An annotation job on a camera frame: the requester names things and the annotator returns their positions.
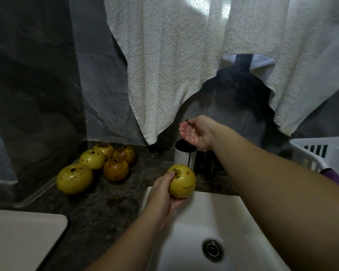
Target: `hand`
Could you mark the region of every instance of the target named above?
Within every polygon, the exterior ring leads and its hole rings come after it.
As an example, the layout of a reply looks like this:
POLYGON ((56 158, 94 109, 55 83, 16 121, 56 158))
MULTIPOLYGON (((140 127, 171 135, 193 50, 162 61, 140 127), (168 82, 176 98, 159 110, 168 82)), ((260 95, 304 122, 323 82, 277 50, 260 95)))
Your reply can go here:
POLYGON ((149 212, 154 215, 153 218, 159 219, 159 230, 163 230, 168 226, 173 211, 185 202, 185 199, 176 199, 168 192, 174 175, 175 172, 170 171, 170 173, 158 178, 148 195, 144 212, 149 212))
POLYGON ((200 115, 187 122, 180 123, 181 137, 201 150, 211 149, 211 129, 217 124, 213 119, 200 115))

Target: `white label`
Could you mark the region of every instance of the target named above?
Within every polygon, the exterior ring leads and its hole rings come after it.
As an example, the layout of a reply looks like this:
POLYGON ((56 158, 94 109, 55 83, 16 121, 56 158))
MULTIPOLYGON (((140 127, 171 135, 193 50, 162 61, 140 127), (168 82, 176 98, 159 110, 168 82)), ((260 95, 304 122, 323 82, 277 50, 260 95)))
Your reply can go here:
POLYGON ((189 153, 189 152, 182 152, 182 151, 175 149, 174 164, 184 164, 193 170, 195 159, 196 159, 196 151, 189 153))

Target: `forearm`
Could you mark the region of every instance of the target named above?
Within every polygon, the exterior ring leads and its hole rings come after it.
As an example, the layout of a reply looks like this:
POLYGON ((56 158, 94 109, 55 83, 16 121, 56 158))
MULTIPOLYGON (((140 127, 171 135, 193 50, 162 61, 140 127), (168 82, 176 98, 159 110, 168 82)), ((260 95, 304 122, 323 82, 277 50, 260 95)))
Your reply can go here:
POLYGON ((144 211, 86 271, 138 271, 146 268, 160 221, 144 211))
POLYGON ((339 186, 217 124, 211 147, 268 239, 295 268, 339 269, 339 186))

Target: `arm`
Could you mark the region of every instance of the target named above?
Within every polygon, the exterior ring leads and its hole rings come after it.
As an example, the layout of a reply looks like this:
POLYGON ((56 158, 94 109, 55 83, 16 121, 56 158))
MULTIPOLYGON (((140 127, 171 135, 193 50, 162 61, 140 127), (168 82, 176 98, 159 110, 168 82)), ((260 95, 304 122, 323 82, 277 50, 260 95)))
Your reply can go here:
POLYGON ((212 149, 262 232, 293 270, 339 270, 339 186, 199 116, 181 136, 212 149))
POLYGON ((146 268, 156 236, 169 224, 172 212, 184 201, 173 199, 168 193, 173 175, 170 172, 155 181, 142 214, 86 271, 138 271, 146 268))

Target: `left hand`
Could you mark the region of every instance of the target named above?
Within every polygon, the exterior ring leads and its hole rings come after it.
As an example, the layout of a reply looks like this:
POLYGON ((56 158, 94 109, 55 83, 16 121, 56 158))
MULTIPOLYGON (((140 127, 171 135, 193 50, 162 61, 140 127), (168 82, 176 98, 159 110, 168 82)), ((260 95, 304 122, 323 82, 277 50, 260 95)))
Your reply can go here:
POLYGON ((154 215, 159 219, 159 230, 163 230, 171 221, 173 211, 185 202, 185 199, 177 199, 170 195, 168 189, 175 175, 174 171, 158 178, 148 195, 144 212, 154 215))

